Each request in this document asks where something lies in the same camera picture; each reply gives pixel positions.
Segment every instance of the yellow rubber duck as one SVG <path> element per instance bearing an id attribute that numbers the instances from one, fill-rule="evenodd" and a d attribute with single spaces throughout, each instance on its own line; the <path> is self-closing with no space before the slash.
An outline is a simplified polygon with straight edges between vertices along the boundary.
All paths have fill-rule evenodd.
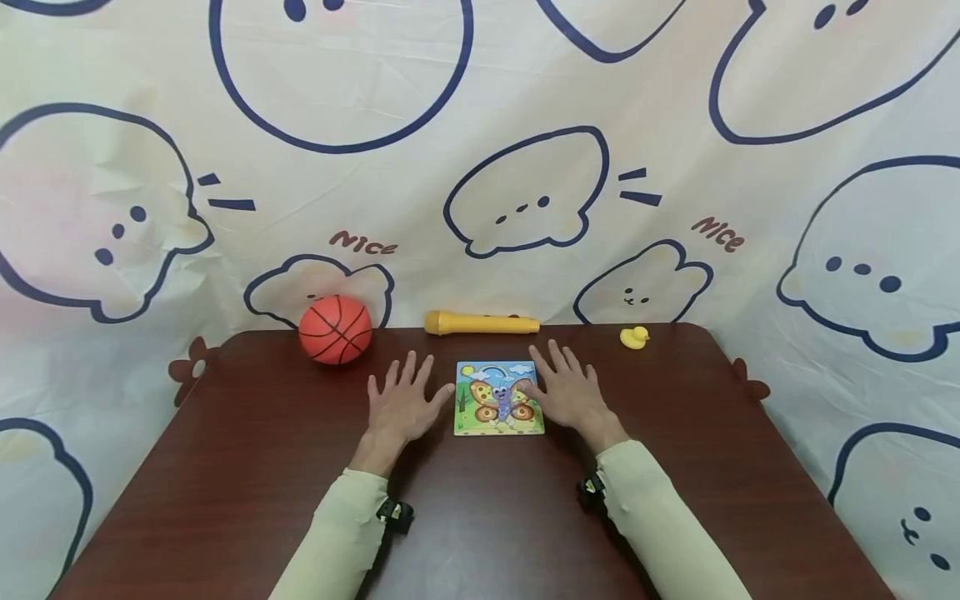
<path id="1" fill-rule="evenodd" d="M 646 327 L 634 327 L 633 329 L 622 329 L 620 331 L 620 344 L 623 344 L 631 350 L 639 350 L 647 345 L 650 339 L 650 333 Z"/>

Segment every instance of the table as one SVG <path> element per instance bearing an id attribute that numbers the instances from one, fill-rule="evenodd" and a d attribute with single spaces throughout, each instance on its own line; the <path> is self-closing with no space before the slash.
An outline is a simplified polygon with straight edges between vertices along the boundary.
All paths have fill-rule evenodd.
<path id="1" fill-rule="evenodd" d="M 709 333 L 648 328 L 641 351 L 620 346 L 614 325 L 443 338 L 377 330 L 370 350 L 341 368 L 307 361 L 294 332 L 241 333 L 54 598 L 266 598 L 366 427 L 370 372 L 382 377 L 410 348 L 432 352 L 432 394 L 458 360 L 525 359 L 529 344 L 553 337 L 594 365 L 611 408 L 755 600 L 891 599 Z M 575 436 L 548 422 L 536 438 L 455 438 L 452 410 L 395 470 L 391 493 L 417 519 L 381 548 L 361 598 L 658 597 L 625 541 L 581 511 L 574 484 L 592 465 Z"/>

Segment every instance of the black wrist strap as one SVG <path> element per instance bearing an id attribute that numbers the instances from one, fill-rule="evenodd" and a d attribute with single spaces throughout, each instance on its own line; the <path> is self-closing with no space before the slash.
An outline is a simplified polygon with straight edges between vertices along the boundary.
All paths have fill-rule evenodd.
<path id="1" fill-rule="evenodd" d="M 603 485 L 600 473 L 594 472 L 590 477 L 581 479 L 577 483 L 577 500 L 584 511 L 598 511 L 607 497 L 607 486 Z"/>
<path id="2" fill-rule="evenodd" d="M 380 505 L 376 517 L 387 526 L 387 529 L 406 535 L 410 531 L 410 524 L 414 522 L 414 509 L 405 502 L 387 498 Z"/>

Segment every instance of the forearm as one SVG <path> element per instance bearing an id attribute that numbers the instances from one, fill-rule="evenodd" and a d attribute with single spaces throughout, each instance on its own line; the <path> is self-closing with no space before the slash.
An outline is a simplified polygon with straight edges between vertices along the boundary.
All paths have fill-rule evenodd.
<path id="1" fill-rule="evenodd" d="M 365 435 L 314 513 L 270 600 L 352 600 L 383 540 L 376 517 L 402 444 Z"/>
<path id="2" fill-rule="evenodd" d="M 749 600 L 727 558 L 643 444 L 614 445 L 597 464 L 608 515 L 663 600 Z"/>

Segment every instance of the orange basketball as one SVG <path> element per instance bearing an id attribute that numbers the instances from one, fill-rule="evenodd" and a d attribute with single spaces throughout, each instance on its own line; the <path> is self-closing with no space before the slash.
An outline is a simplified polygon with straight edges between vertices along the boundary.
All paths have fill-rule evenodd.
<path id="1" fill-rule="evenodd" d="M 360 355 L 372 336 L 370 312 L 347 296 L 314 302 L 300 318 L 300 344 L 319 363 L 343 365 Z"/>

